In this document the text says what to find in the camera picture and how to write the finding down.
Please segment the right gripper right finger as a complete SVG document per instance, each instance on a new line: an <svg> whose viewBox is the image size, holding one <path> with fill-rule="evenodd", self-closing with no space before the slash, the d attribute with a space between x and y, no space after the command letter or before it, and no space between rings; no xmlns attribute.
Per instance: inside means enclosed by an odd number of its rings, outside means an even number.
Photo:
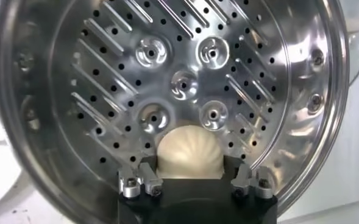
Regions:
<svg viewBox="0 0 359 224"><path fill-rule="evenodd" d="M271 199L274 196L270 171L265 166L258 167L255 172L248 164L240 164L236 177L231 185L238 189L244 196L249 194L252 187L255 196L262 199Z"/></svg>

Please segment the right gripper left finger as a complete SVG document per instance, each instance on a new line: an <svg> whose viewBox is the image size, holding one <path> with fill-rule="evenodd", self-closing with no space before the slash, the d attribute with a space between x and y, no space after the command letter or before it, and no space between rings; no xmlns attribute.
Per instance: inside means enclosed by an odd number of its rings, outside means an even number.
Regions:
<svg viewBox="0 0 359 224"><path fill-rule="evenodd" d="M142 192L152 197L162 193L163 180L149 163L140 163L137 169L122 167L118 171L119 193L125 198L137 198Z"/></svg>

